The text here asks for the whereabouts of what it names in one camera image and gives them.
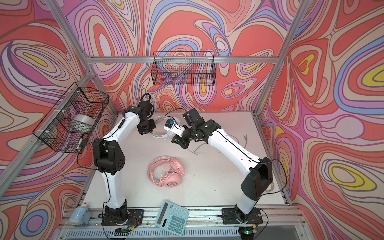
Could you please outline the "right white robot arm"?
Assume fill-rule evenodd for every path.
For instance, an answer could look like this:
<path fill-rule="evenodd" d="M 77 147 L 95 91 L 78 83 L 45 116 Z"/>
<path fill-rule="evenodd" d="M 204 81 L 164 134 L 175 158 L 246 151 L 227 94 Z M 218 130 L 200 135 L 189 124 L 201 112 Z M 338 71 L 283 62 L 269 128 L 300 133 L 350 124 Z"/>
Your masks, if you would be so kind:
<path fill-rule="evenodd" d="M 272 161 L 265 157 L 259 158 L 246 150 L 227 134 L 224 128 L 215 120 L 205 119 L 196 109 L 183 113 L 185 125 L 177 120 L 168 120 L 164 129 L 175 135 L 171 142 L 187 149 L 190 142 L 204 142 L 231 160 L 245 176 L 241 183 L 242 196 L 235 205 L 238 218 L 245 218 L 251 214 L 256 203 L 273 182 Z"/>

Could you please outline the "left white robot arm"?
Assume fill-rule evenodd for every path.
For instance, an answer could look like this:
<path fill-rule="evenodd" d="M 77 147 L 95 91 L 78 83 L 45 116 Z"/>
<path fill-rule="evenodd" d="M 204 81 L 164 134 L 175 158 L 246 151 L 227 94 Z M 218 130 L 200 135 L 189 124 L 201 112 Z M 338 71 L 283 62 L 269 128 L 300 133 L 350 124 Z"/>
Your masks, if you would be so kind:
<path fill-rule="evenodd" d="M 105 214 L 119 221 L 126 220 L 129 215 L 120 174 L 126 157 L 120 144 L 134 129 L 137 129 L 141 135 L 151 133 L 156 128 L 155 121 L 152 119 L 153 112 L 153 105 L 144 101 L 141 101 L 137 107 L 128 107 L 117 125 L 106 136 L 92 143 L 94 164 L 102 173 L 108 194 L 104 207 Z"/>

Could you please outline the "white headphones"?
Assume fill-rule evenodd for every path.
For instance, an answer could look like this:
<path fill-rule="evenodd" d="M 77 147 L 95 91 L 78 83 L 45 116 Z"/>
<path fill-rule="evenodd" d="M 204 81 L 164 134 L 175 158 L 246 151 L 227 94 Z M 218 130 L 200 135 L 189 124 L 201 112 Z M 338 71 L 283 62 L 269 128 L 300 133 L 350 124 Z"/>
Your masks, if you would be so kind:
<path fill-rule="evenodd" d="M 170 130 L 164 130 L 164 125 L 168 119 L 174 119 L 174 121 L 180 122 L 180 119 L 177 117 L 166 117 L 165 115 L 159 115 L 154 117 L 154 121 L 156 124 L 156 129 L 153 130 L 150 135 L 156 140 L 171 140 L 175 133 Z"/>

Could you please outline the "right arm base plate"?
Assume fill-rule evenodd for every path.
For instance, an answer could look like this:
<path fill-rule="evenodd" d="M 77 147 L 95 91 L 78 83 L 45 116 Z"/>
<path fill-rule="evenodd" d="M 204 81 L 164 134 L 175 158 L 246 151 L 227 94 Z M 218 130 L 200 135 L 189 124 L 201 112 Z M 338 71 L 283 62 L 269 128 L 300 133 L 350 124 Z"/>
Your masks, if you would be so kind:
<path fill-rule="evenodd" d="M 223 220 L 225 225 L 253 224 L 258 226 L 263 223 L 261 209 L 256 207 L 253 207 L 248 214 L 241 212 L 237 206 L 234 208 L 223 208 L 221 211 L 218 217 Z"/>

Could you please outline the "pink headphones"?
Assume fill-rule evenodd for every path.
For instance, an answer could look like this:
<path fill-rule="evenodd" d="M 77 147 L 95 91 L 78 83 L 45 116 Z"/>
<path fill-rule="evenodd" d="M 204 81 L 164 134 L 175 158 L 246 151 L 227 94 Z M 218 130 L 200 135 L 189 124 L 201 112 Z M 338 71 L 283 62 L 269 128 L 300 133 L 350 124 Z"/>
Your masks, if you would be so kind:
<path fill-rule="evenodd" d="M 185 169 L 177 158 L 160 156 L 148 166 L 147 178 L 157 187 L 175 188 L 182 183 Z"/>

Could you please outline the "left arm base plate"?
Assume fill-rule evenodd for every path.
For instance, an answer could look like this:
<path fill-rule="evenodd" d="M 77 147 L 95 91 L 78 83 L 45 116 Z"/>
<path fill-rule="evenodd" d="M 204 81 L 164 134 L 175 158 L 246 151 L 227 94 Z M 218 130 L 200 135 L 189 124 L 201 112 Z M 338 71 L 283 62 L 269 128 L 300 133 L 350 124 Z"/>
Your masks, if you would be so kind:
<path fill-rule="evenodd" d="M 144 210 L 143 209 L 128 209 L 126 217 L 116 217 L 109 213 L 104 213 L 101 217 L 102 226 L 128 226 L 137 227 L 143 222 Z"/>

